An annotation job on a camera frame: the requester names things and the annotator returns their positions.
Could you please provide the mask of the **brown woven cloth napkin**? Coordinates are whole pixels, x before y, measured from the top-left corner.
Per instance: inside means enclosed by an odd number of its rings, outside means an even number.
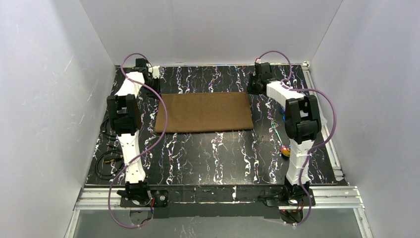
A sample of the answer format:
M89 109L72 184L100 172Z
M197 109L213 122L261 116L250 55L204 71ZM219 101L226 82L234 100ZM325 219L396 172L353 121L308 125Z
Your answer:
M196 133L254 129L245 92L162 94L155 132Z

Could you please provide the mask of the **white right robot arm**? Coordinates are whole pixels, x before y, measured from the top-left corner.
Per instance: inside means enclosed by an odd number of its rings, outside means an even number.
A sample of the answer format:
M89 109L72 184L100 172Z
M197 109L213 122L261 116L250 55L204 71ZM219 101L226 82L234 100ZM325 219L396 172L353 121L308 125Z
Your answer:
M284 109L284 127L290 141L289 167L286 174L286 191L282 197L298 199L309 191L310 150L321 130L317 97L304 95L288 87L274 76L268 62L255 63L247 92L264 94L275 100Z

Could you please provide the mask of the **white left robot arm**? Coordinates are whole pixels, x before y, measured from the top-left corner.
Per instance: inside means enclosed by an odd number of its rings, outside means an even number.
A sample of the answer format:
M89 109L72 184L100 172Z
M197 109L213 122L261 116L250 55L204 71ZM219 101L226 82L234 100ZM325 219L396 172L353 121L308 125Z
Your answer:
M120 89L107 97L107 112L111 129L122 148L125 169L125 189L117 192L121 197L133 201L134 204L146 206L152 195L146 181L140 155L139 132L141 114L137 96L142 85L125 79Z

